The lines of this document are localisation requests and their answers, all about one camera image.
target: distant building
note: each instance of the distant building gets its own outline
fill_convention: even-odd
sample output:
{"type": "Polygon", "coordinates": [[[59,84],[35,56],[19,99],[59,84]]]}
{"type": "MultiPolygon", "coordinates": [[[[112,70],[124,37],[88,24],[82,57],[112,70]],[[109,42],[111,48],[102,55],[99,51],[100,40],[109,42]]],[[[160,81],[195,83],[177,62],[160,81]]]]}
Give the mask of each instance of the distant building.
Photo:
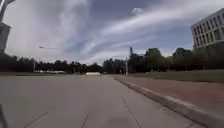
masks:
{"type": "Polygon", "coordinates": [[[8,35],[10,32],[10,26],[4,24],[2,21],[8,4],[13,1],[15,0],[0,0],[0,54],[4,53],[6,42],[8,40],[8,35]]]}
{"type": "Polygon", "coordinates": [[[197,22],[191,29],[196,49],[224,43],[224,8],[197,22]]]}

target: blue sky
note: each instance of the blue sky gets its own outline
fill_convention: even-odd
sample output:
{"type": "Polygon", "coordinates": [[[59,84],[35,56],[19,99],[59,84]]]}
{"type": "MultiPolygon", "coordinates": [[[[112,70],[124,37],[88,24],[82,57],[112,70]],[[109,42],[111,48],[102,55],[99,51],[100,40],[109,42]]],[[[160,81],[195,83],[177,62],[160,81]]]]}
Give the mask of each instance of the blue sky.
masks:
{"type": "Polygon", "coordinates": [[[12,26],[6,53],[87,64],[125,58],[130,46],[169,56],[192,49],[191,25],[222,7],[223,0],[17,0],[4,17],[12,26]]]}

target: asphalt road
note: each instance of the asphalt road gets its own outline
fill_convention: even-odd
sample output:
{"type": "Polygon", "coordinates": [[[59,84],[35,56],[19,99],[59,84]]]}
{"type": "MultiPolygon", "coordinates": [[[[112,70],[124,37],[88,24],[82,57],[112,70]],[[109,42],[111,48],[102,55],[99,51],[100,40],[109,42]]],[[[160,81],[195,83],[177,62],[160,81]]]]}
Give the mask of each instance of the asphalt road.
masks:
{"type": "Polygon", "coordinates": [[[0,77],[9,128],[202,128],[109,76],[0,77]]]}

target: treeline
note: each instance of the treeline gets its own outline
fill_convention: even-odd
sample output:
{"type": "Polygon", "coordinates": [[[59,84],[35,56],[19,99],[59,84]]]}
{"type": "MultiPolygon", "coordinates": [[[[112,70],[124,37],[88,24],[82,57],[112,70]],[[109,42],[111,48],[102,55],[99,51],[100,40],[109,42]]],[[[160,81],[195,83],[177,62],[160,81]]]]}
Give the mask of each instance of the treeline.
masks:
{"type": "Polygon", "coordinates": [[[0,54],[0,71],[4,72],[33,72],[33,71],[65,71],[66,73],[83,74],[85,72],[102,72],[97,63],[87,66],[79,62],[60,61],[54,63],[37,62],[34,59],[0,54]]]}
{"type": "MultiPolygon", "coordinates": [[[[223,49],[223,43],[194,50],[177,48],[172,56],[164,57],[158,48],[150,48],[143,55],[134,53],[130,48],[128,72],[224,69],[223,49]]],[[[104,61],[102,68],[107,73],[125,73],[125,60],[108,59],[104,61]]]]}
{"type": "Polygon", "coordinates": [[[54,63],[36,62],[34,59],[0,54],[0,71],[33,72],[42,70],[77,74],[85,72],[124,74],[126,62],[130,73],[224,69],[223,49],[224,43],[194,50],[177,48],[172,56],[164,57],[158,48],[150,48],[141,55],[134,53],[130,48],[130,56],[127,60],[108,59],[103,62],[102,66],[97,63],[86,65],[60,60],[54,63]]]}

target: lawn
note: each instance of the lawn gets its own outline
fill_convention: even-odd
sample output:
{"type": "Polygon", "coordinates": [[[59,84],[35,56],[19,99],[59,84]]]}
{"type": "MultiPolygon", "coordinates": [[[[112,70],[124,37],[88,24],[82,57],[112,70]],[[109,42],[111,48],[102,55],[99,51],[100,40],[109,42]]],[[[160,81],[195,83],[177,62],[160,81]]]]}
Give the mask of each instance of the lawn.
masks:
{"type": "Polygon", "coordinates": [[[149,72],[147,74],[134,74],[138,77],[153,79],[166,79],[178,81],[218,82],[224,83],[224,70],[206,70],[189,72],[149,72]]]}

